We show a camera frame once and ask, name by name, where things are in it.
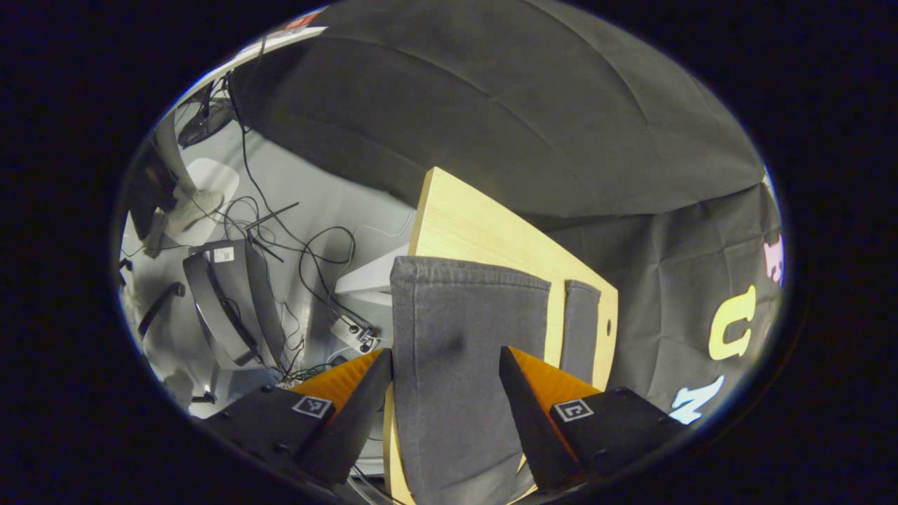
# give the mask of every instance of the wooden board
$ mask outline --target wooden board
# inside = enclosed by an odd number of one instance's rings
[[[593,386],[604,391],[617,335],[618,292],[570,252],[514,212],[444,170],[427,173],[409,243],[409,256],[476,261],[520,270],[551,283],[543,360],[557,367],[564,331],[565,281],[595,286],[599,299]],[[384,408],[384,468],[390,494],[409,505],[412,498],[397,443],[392,386]]]

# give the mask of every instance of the label sticker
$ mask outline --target label sticker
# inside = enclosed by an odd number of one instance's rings
[[[593,415],[593,410],[583,400],[558,403],[555,405],[555,411],[561,415],[561,419],[564,422],[571,422]]]
[[[216,263],[233,261],[233,247],[222,247],[221,249],[215,249],[214,251],[212,251],[212,255]]]
[[[315,398],[314,396],[306,396],[293,406],[293,410],[301,414],[310,415],[321,419],[324,413],[328,411],[331,401],[323,398]]]
[[[317,16],[318,14],[321,13],[321,11],[323,11],[324,9],[327,9],[327,8],[328,8],[328,6],[325,5],[320,9],[315,9],[314,11],[311,11],[310,13],[303,14],[301,17],[298,17],[298,18],[292,20],[287,26],[284,27],[283,31],[295,30],[297,28],[305,28],[306,26],[309,25],[310,22],[312,22],[313,19],[315,19],[315,16]]]

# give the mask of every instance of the white floor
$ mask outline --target white floor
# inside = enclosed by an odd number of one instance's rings
[[[191,104],[187,107],[189,109],[184,112],[178,126],[185,124],[192,117],[196,105]],[[308,241],[329,226],[344,226],[356,231],[355,257],[345,272],[350,272],[409,242],[412,228],[409,213],[414,209],[390,195],[326,173],[268,142],[255,132],[247,134],[247,155],[252,175],[265,193],[272,209],[277,210],[296,201],[300,202],[299,206],[281,215],[281,220],[294,235]],[[230,123],[204,142],[184,149],[182,156],[185,165],[193,167],[190,168],[191,173],[200,165],[208,168],[221,164],[226,167],[221,169],[224,173],[233,170],[237,174],[238,182],[235,190],[227,188],[228,192],[233,191],[232,198],[252,195],[262,206],[261,197],[253,187],[243,165],[241,136],[236,122]],[[211,176],[213,174],[207,175],[209,176],[197,180],[201,188],[207,181],[215,179]],[[225,181],[227,185],[233,184],[233,176],[219,179]],[[267,214],[264,207],[261,213]],[[250,221],[255,218],[250,208],[240,203],[234,205],[231,217]],[[279,244],[301,247],[274,220],[269,220],[266,226],[275,234]],[[170,237],[164,237],[163,247],[219,240],[223,232],[220,225],[197,223],[187,233],[175,237],[180,240],[179,243]],[[124,230],[122,249],[132,253],[140,246],[141,243],[136,238],[129,217]],[[348,246],[348,237],[342,232],[328,232],[313,243],[313,249],[317,254],[331,258],[346,257]],[[274,248],[273,251],[285,261],[281,263],[263,254],[269,262],[275,299],[286,301],[298,318],[297,322],[287,313],[283,316],[285,335],[299,329],[288,345],[291,347],[296,345],[303,334],[306,340],[305,351],[296,358],[294,369],[310,368],[324,362],[331,353],[345,345],[330,335],[328,332],[330,318],[326,315],[322,304],[300,283],[297,269],[299,253],[281,248]],[[181,267],[187,252],[187,247],[181,247],[162,251],[155,259],[150,259],[142,253],[131,258],[134,263],[133,288],[140,306],[140,314],[145,312],[154,299],[173,281],[179,280],[187,284]],[[329,284],[343,269],[343,265],[327,263],[321,265]],[[323,290],[317,285],[313,262],[308,255],[303,267],[306,282],[310,286],[316,286],[317,292],[323,295]],[[392,345],[390,307],[343,297],[338,297],[338,300],[369,320],[379,330],[378,336],[383,338],[382,347]],[[156,316],[146,334],[143,351],[154,372],[163,381],[175,401],[191,415],[200,418],[206,418],[220,411],[252,388],[274,380],[273,376],[263,369],[238,371],[217,369],[200,330],[189,288],[184,298],[174,298]],[[345,350],[340,355],[347,359],[358,356],[353,350]],[[201,396],[210,387],[214,389],[217,398],[215,404],[189,403],[191,396]],[[383,438],[382,426],[379,423],[374,426],[371,437]],[[382,474],[383,460],[380,459],[382,455],[381,442],[369,440],[359,460],[362,471],[366,474]]]

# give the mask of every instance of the sneaker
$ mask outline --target sneaker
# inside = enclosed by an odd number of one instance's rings
[[[168,233],[175,235],[186,230],[205,216],[211,216],[225,202],[221,191],[194,190],[176,193],[178,204],[168,213]]]
[[[168,216],[159,208],[153,213],[153,222],[150,224],[150,233],[146,234],[144,240],[144,254],[150,258],[159,255],[159,247],[162,245],[163,233],[168,227]]]

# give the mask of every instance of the pants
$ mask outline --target pants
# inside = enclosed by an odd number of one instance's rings
[[[179,186],[185,191],[195,189],[180,158],[172,111],[159,123],[150,145],[138,155],[134,176],[126,188],[137,238],[143,240],[149,235],[157,208],[166,212],[174,209],[178,201],[172,193]]]

